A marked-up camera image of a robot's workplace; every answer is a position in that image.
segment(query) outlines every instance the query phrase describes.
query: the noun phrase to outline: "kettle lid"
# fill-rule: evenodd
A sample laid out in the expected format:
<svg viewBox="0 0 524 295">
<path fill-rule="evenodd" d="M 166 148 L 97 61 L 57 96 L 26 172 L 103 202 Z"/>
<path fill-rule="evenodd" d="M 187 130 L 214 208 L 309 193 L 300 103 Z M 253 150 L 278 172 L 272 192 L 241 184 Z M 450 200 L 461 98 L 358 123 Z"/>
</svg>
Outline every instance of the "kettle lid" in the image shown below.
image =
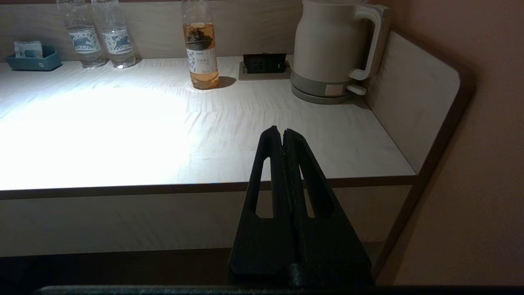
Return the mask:
<svg viewBox="0 0 524 295">
<path fill-rule="evenodd" d="M 304 0 L 304 1 L 315 3 L 315 4 L 336 5 L 336 6 L 355 5 L 355 4 L 362 4 L 362 3 L 367 2 L 366 0 Z"/>
</svg>

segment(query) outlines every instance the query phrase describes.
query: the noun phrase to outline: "bottle label print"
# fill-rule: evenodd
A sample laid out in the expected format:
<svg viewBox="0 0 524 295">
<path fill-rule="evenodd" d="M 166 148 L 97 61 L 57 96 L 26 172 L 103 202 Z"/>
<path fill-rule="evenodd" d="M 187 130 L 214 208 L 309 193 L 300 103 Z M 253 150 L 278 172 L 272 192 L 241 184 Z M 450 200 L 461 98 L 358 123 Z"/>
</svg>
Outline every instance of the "bottle label print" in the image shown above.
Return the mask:
<svg viewBox="0 0 524 295">
<path fill-rule="evenodd" d="M 69 32 L 69 37 L 73 41 L 74 50 L 80 54 L 89 54 L 100 51 L 100 42 L 94 29 Z"/>
<path fill-rule="evenodd" d="M 212 73 L 216 66 L 215 48 L 188 51 L 189 70 L 193 73 Z"/>
<path fill-rule="evenodd" d="M 131 42 L 127 30 L 113 31 L 111 33 L 102 33 L 110 54 L 125 54 L 132 51 Z"/>
</svg>

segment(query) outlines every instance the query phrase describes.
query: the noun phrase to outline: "pink wall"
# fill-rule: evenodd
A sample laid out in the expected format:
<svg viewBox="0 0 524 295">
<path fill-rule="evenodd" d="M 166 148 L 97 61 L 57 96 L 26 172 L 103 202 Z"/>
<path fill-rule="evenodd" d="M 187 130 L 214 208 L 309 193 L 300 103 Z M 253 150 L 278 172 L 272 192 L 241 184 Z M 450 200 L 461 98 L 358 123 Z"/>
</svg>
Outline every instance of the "pink wall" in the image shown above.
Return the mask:
<svg viewBox="0 0 524 295">
<path fill-rule="evenodd" d="M 374 0 L 474 70 L 477 92 L 380 274 L 398 285 L 524 283 L 524 0 Z"/>
</svg>

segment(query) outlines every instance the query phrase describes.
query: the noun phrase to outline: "desk surface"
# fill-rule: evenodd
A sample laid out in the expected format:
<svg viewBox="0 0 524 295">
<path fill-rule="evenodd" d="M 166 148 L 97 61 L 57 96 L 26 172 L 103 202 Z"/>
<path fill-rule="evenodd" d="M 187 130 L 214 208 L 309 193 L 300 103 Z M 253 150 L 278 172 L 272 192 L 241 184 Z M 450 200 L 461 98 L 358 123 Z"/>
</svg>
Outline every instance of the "desk surface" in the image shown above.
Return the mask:
<svg viewBox="0 0 524 295">
<path fill-rule="evenodd" d="M 301 133 L 328 179 L 414 175 L 360 98 L 308 103 L 289 80 L 236 80 L 240 61 L 218 58 L 224 83 L 207 91 L 191 86 L 184 58 L 52 72 L 0 64 L 0 190 L 245 183 L 272 125 Z"/>
</svg>

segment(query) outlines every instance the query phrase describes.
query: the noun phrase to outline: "kettle handle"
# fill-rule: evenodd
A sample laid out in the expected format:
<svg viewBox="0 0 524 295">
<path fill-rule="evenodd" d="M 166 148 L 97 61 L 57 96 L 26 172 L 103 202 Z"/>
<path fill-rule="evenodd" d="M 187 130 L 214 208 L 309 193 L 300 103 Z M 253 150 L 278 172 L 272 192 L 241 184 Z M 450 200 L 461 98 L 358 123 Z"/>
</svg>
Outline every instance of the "kettle handle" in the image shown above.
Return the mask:
<svg viewBox="0 0 524 295">
<path fill-rule="evenodd" d="M 357 21 L 369 19 L 375 24 L 373 31 L 373 39 L 369 48 L 369 55 L 367 57 L 366 68 L 352 69 L 348 76 L 355 80 L 364 80 L 374 75 L 378 71 L 380 59 L 384 52 L 386 40 L 389 32 L 389 25 L 391 24 L 391 17 L 389 8 L 383 5 L 361 4 L 357 5 L 355 18 Z"/>
</svg>

